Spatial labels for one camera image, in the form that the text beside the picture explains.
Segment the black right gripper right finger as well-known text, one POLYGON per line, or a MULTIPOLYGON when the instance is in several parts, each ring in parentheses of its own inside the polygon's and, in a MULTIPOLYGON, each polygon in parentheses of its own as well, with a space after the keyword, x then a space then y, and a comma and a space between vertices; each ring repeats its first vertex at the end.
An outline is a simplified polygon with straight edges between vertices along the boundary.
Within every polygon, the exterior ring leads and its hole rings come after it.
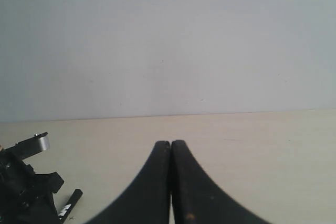
POLYGON ((171 195, 175 223, 268 223, 225 193, 183 140, 171 145, 171 195))

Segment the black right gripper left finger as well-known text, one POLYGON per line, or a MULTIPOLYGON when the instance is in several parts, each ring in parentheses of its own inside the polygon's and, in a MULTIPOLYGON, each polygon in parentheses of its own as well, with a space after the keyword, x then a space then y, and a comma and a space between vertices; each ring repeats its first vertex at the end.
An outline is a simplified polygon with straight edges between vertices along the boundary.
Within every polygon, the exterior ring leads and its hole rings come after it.
POLYGON ((157 141, 125 191, 88 223, 169 223, 170 143, 157 141))

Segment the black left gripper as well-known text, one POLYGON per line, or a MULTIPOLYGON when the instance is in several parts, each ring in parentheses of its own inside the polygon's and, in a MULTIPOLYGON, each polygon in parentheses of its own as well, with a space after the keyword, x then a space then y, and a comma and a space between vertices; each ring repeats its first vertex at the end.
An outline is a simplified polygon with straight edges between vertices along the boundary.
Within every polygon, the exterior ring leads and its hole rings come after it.
POLYGON ((53 194, 64 180, 37 174, 13 153, 1 150, 1 223, 61 223, 53 194))

